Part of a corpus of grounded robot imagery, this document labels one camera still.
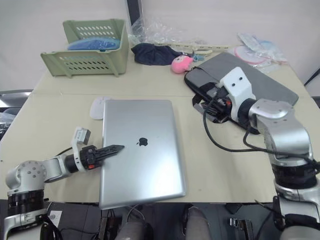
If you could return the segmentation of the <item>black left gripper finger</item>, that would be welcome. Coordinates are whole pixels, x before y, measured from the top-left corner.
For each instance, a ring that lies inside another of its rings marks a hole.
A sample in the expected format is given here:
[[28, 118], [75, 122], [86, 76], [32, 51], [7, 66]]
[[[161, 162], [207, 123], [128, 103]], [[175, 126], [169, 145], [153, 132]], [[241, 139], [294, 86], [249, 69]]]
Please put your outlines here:
[[117, 154], [118, 154], [118, 152], [111, 152], [111, 153], [108, 153], [108, 154], [100, 155], [100, 156], [97, 158], [97, 161], [98, 161], [98, 162], [104, 161], [104, 160], [106, 160], [107, 158], [116, 156]]
[[109, 145], [96, 150], [97, 155], [112, 155], [121, 152], [125, 148], [124, 145]]

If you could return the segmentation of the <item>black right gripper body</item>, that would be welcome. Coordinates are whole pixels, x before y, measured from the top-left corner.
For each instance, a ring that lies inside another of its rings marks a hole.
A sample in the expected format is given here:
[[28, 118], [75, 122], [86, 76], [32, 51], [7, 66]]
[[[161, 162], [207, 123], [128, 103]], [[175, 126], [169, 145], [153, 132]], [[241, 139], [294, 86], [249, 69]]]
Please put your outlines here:
[[218, 88], [215, 96], [206, 105], [207, 118], [213, 123], [224, 123], [230, 119], [232, 103], [224, 86]]

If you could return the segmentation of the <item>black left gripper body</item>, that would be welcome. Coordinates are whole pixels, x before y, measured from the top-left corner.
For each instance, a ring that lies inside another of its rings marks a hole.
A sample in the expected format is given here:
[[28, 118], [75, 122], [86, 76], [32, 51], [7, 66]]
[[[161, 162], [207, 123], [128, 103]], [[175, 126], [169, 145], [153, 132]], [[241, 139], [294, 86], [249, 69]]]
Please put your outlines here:
[[102, 166], [102, 151], [94, 145], [83, 147], [79, 156], [85, 170], [93, 170]]

